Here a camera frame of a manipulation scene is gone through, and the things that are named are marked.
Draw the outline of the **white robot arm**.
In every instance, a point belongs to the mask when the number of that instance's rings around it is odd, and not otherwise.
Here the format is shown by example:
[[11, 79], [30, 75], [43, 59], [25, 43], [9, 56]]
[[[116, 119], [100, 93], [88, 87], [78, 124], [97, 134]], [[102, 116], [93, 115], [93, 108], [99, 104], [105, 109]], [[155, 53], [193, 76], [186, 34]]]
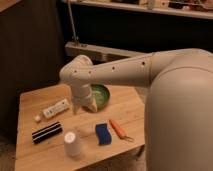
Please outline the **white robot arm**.
[[79, 55], [60, 70], [76, 106], [92, 84], [147, 87], [147, 171], [213, 171], [213, 53], [178, 49], [94, 65]]

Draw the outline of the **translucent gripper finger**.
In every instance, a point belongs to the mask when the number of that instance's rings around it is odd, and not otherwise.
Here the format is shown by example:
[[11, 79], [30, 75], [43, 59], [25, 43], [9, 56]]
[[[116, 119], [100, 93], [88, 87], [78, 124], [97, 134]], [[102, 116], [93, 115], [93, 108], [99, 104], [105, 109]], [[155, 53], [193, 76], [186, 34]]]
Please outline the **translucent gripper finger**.
[[78, 103], [76, 103], [75, 101], [72, 101], [73, 114], [76, 115], [79, 109], [80, 109], [80, 105]]

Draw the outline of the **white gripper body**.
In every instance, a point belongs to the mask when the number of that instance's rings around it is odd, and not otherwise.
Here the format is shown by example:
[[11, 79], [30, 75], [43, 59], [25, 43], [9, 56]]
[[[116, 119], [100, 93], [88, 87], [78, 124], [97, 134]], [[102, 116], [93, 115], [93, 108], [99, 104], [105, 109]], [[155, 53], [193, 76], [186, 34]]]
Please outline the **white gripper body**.
[[74, 85], [71, 87], [72, 101], [75, 101], [81, 106], [87, 107], [90, 110], [94, 108], [92, 89], [89, 84]]

